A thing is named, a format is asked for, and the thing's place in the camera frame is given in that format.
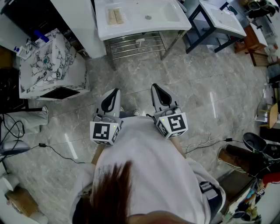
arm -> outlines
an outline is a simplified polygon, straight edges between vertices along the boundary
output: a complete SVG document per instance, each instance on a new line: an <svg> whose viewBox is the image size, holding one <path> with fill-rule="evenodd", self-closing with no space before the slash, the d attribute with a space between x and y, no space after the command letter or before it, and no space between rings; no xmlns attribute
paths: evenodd
<svg viewBox="0 0 280 224"><path fill-rule="evenodd" d="M94 156L93 156L93 159L92 159L92 161L91 161L91 163L92 163L93 165L96 165L96 164L97 164L97 161L98 161L98 159L99 159L99 157L100 157L100 155L101 155L101 153L102 153L102 151L103 151L104 148L105 148L105 145L98 145L98 146L97 146L96 152L95 152L95 154L94 154Z"/></svg>
<svg viewBox="0 0 280 224"><path fill-rule="evenodd" d="M178 137L174 137L171 138L170 141L173 143L173 145L175 146L175 148L178 150L179 153L181 153L181 155L186 158L186 155L183 152L182 146L180 144L179 138Z"/></svg>

white shirt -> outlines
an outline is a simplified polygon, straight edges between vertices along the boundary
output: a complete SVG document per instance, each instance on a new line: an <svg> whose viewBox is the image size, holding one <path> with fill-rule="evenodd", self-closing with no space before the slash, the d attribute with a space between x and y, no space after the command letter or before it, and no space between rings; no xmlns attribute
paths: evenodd
<svg viewBox="0 0 280 224"><path fill-rule="evenodd" d="M129 215L163 210L188 222L208 224L210 208L206 196L200 191L199 183L209 181L219 188L223 207L225 193L219 183L200 164L190 158L185 159L170 140L164 139L152 119L138 116L123 121L115 144L106 147L98 159L93 184L98 183L108 167L131 160ZM92 180L90 173L87 171L87 184ZM80 192L85 184L78 183L79 190L75 191Z"/></svg>

black cable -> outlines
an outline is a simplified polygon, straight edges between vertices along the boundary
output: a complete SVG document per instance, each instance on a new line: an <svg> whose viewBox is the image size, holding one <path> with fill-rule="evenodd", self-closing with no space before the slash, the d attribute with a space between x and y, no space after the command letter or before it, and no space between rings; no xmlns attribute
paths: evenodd
<svg viewBox="0 0 280 224"><path fill-rule="evenodd" d="M221 140L221 141L215 142L214 144L217 144L217 143L219 143L219 142L224 142L224 141L225 141L225 140ZM190 152L192 152L192 151L194 151L194 150L196 150L196 149L202 149L202 148L210 147L210 146L212 146L212 145L203 146L203 147L198 147L198 148L195 148L195 149L191 150Z"/></svg>
<svg viewBox="0 0 280 224"><path fill-rule="evenodd" d="M8 129L8 127L7 127L6 124L5 124L4 114L5 114L5 115L8 115L8 116L14 121L14 124L12 125L12 127L11 127L10 129ZM23 123L22 123L21 121L15 121L9 114L3 113L2 116L3 116L3 124L4 124L4 127L8 130L8 132L6 133L5 137L4 137L4 138L2 139L2 141L0 142L0 145L3 143L3 141L4 141L4 139L6 138L7 134L8 134L8 133L11 133L14 137L17 138L17 142L15 143L15 145L13 146L13 148L10 150L10 151L12 151L12 150L14 150L14 148L15 148L16 145L17 145L17 143L19 142L19 138L23 137L24 134L25 134L24 125L23 125ZM17 125L18 122L20 122L20 123L22 124L22 131L23 131L22 136L20 136L20 129L19 129L18 125ZM11 132L12 128L13 128L15 125L17 126L17 130L18 130L18 135L17 135L17 136L15 136L15 135ZM1 158L1 159L0 159L0 163L1 163L5 158L7 158L7 157L8 157L8 156L5 155L3 158Z"/></svg>
<svg viewBox="0 0 280 224"><path fill-rule="evenodd" d="M261 100L260 100L260 102L259 102L259 105L261 104L262 99L263 99L263 96L264 96L264 94L266 93L266 88L264 89L264 92L263 92L262 98L261 98Z"/></svg>
<svg viewBox="0 0 280 224"><path fill-rule="evenodd" d="M236 141L236 140L232 140L233 142L240 142L240 143L244 143L244 142L241 142L241 141Z"/></svg>
<svg viewBox="0 0 280 224"><path fill-rule="evenodd" d="M53 147L46 145L46 147L50 147L55 153L57 153L59 156L61 156L63 159L69 159L72 160L74 163L80 164L80 163L84 163L84 162L76 162L75 160L71 159L71 158L65 158L62 155L60 155L57 151L54 150Z"/></svg>
<svg viewBox="0 0 280 224"><path fill-rule="evenodd" d="M221 141L215 142L214 144L217 144L217 143L219 143L219 142L232 142L232 141L234 141L234 142L240 142L240 141L236 141L236 140L232 140L232 139L228 139L228 138L227 138L226 140L221 140ZM196 149L202 149L202 148L210 147L210 146L212 146L212 145L203 146L203 147L197 147L197 148L191 150L190 152L192 152L192 151L194 151L194 150L196 150Z"/></svg>
<svg viewBox="0 0 280 224"><path fill-rule="evenodd" d="M57 153L59 156L61 156L63 159L72 160L74 163L77 163L77 164L84 163L84 162L76 162L75 160L73 160L73 159L71 159L71 158L63 157L61 154L59 154L57 151L55 151L53 147L51 147L51 146L49 146L49 145L40 143L39 145L36 145L36 146L34 146L33 148L31 148L31 149L34 149L34 148L36 148L36 147L43 147L43 148L49 147L49 148L51 148L55 153Z"/></svg>

shoe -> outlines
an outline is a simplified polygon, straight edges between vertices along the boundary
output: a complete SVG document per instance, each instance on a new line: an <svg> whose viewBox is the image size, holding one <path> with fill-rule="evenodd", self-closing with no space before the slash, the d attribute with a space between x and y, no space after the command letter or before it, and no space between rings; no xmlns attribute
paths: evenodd
<svg viewBox="0 0 280 224"><path fill-rule="evenodd" d="M46 112L47 112L47 115L48 115L48 123L49 123L49 110L48 110L48 108L47 108L46 105L43 105L42 111L46 111Z"/></svg>
<svg viewBox="0 0 280 224"><path fill-rule="evenodd" d="M140 112L138 110L135 110L133 112L132 116L140 116Z"/></svg>

electrical cord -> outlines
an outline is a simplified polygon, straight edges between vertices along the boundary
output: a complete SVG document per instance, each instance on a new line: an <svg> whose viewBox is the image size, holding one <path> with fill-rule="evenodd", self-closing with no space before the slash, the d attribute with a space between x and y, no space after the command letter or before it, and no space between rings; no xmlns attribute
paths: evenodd
<svg viewBox="0 0 280 224"><path fill-rule="evenodd" d="M233 142L240 142L240 143L244 143L244 142L241 142L241 141L236 141L236 140L232 140Z"/></svg>
<svg viewBox="0 0 280 224"><path fill-rule="evenodd" d="M72 160L74 163L77 163L77 164L81 164L81 163L84 163L84 162L76 162L75 160L73 160L73 159L71 159L71 158L66 158L66 157L63 157L62 155L60 155L57 151L55 151L54 150L54 148L53 147L51 147L51 146L48 146L48 145L46 145L46 147L49 147L49 148L51 148L56 154L58 154L60 157L62 157L63 159L68 159L68 160Z"/></svg>
<svg viewBox="0 0 280 224"><path fill-rule="evenodd" d="M241 142L241 141L233 140L232 138L227 138L227 139L225 139L225 140L220 140L220 141L212 142L213 140L219 138L220 136L217 137L217 138L214 138L214 139L212 139L212 140L210 140L210 136L211 136L211 132L209 133L208 140L207 140L207 142L205 142L205 143L194 143L194 144L190 144L188 147L182 146L182 148L187 149L187 152L185 153L186 157L189 158L189 157L190 157L190 154L189 154L189 153L192 152L192 151L194 151L194 150L196 150L196 149L211 147L211 146L213 146L213 145L215 145L215 144L217 144L217 143L219 143L219 142L232 142L232 141L235 141L235 142L243 143L243 142ZM207 144L207 143L213 143L213 144L212 144L212 145L208 145L208 146L199 147L199 146L205 145L205 144Z"/></svg>
<svg viewBox="0 0 280 224"><path fill-rule="evenodd" d="M268 85L266 85L266 87L265 87L265 89L264 89L264 91L263 91L262 98L261 98L261 100L259 101L259 104L258 104L258 107L257 107L257 117L259 116L259 114L258 114L258 111L259 111L259 105L261 104L262 99L263 99L263 96L264 96L264 94L266 93L266 88L267 88L267 86L268 86Z"/></svg>
<svg viewBox="0 0 280 224"><path fill-rule="evenodd" d="M46 145L46 144L44 144L44 143L39 143L39 145L36 145L36 146L34 146L33 148L31 148L31 149L34 149L34 148L36 148L36 147L42 147L42 148L49 147L49 148L51 148L56 154L58 154L60 157L62 157L63 159L72 160L74 163L77 163L77 164L85 163L85 162L76 162L75 160L73 160L73 159L71 159L71 158L66 158L66 157L62 156L61 154L59 154L57 151L55 151L53 147L51 147L51 146L49 146L49 145Z"/></svg>
<svg viewBox="0 0 280 224"><path fill-rule="evenodd" d="M12 125L12 127L11 127L10 129L8 129L8 127L6 126L4 114L5 114L5 115L8 115L8 116L14 121L14 124ZM4 137L4 138L2 139L2 141L0 142L0 145L3 143L4 139L7 137L8 133L11 133L14 137L17 138L16 143L14 144L13 148L10 150L10 151L12 151L12 150L14 150L14 148L15 148L16 145L17 145L17 143L19 142L19 138L23 137L24 134L25 134L24 125L23 125L23 123L22 123L21 121L15 121L9 114L3 113L2 116L3 116L3 119L2 119L1 121L3 121L4 127L8 130L8 132L6 133L5 137ZM20 129L19 129L17 123L21 123L21 124L22 124L22 131L23 131L22 136L20 136L20 133L21 133L21 132L20 132ZM15 125L16 125L17 130L18 130L18 135L17 135L17 136L15 136L15 135L11 132L11 130L13 129L13 127L14 127ZM7 157L10 157L10 156L5 155L4 157L2 157L2 158L0 159L0 163L1 163L2 161L4 161L4 159L7 158Z"/></svg>

